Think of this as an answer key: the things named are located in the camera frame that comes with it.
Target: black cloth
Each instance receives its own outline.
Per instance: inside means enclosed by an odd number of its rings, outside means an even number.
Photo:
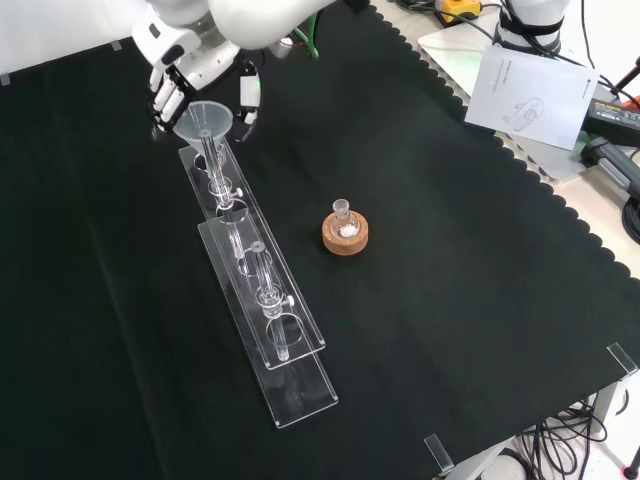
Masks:
[[[181,142],[152,143],[149,67],[125,41],[0,89],[7,478],[58,449],[65,468],[90,451],[105,478],[105,464],[139,479],[430,478],[425,437],[460,462],[621,378],[608,345],[640,359],[638,284],[575,212],[465,126],[372,9],[335,4],[319,29],[318,62],[256,56],[263,107],[234,151],[327,341],[338,405],[273,426]],[[204,96],[233,109],[238,93],[229,80]],[[353,258],[321,242],[340,197],[369,221]]]

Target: small glass bottle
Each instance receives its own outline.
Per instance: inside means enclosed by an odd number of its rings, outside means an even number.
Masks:
[[[349,202],[344,199],[333,202],[336,215],[331,219],[331,233],[337,238],[352,238],[360,231],[360,222],[349,210]]]

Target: instruction sheet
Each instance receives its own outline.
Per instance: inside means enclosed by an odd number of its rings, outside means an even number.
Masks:
[[[591,68],[488,47],[465,120],[571,150],[598,77]]]

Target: clear plastic holder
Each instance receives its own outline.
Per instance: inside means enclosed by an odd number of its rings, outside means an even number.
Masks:
[[[438,466],[440,467],[442,474],[446,475],[451,472],[455,465],[447,451],[442,446],[442,443],[440,443],[438,436],[434,433],[433,435],[425,438],[424,443],[427,444],[431,455],[433,455],[433,458],[435,458],[436,462],[438,462]]]
[[[616,361],[622,366],[622,368],[624,368],[625,372],[627,372],[627,374],[622,378],[623,380],[638,371],[638,366],[636,365],[636,363],[631,359],[629,355],[627,355],[627,353],[617,342],[613,345],[609,345],[607,347],[607,350],[609,350],[609,353],[613,355],[613,358],[615,358]]]
[[[213,238],[212,229],[209,224],[202,223],[198,230],[236,320],[240,338],[276,427],[286,427],[338,403],[338,396],[315,353],[275,370],[266,368],[250,325],[244,318],[243,308],[227,274],[227,266]]]
[[[316,352],[325,342],[224,136],[233,115],[191,102],[174,132],[206,221],[202,240],[278,428],[338,402]]]
[[[323,349],[325,341],[226,140],[217,151],[228,186],[224,192],[215,180],[207,181],[206,172],[194,171],[202,162],[193,148],[180,150],[180,158],[242,307],[242,320],[236,321],[248,323],[261,361],[273,370]],[[230,206],[221,209],[203,195]]]

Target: printed diagram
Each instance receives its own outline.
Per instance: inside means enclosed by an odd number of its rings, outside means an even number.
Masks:
[[[508,127],[520,132],[531,125],[536,118],[540,118],[544,113],[544,102],[539,98],[532,98],[526,103],[516,104],[516,113],[511,116],[505,115],[502,119]]]

